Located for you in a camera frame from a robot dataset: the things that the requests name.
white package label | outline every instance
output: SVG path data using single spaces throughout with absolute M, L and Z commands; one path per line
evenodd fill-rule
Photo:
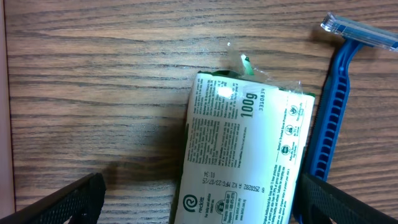
M 175 224 L 289 222 L 314 97 L 199 73 Z

blue razor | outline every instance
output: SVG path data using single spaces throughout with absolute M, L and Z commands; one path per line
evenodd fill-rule
M 349 95 L 348 67 L 364 45 L 398 52 L 398 35 L 328 13 L 321 27 L 346 40 L 335 55 L 318 108 L 318 114 L 303 165 L 308 173 L 326 182 Z M 294 217 L 303 223 L 295 202 Z

razor head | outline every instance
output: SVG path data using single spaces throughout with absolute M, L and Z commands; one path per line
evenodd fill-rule
M 392 32 L 355 22 L 330 12 L 324 18 L 321 27 L 328 32 L 342 35 L 344 38 L 398 52 L 398 34 Z

clear plastic wrap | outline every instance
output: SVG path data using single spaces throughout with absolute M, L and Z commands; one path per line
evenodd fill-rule
M 229 56 L 193 83 L 174 223 L 286 224 L 315 98 Z

wooden table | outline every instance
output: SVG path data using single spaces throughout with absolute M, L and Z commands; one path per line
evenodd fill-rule
M 168 222 L 190 87 L 197 71 L 228 67 L 227 42 L 319 96 L 342 43 L 319 27 L 327 11 L 398 32 L 396 0 L 5 6 L 17 209 L 102 172 L 99 223 Z M 328 181 L 398 218 L 398 54 L 366 48 L 350 75 Z

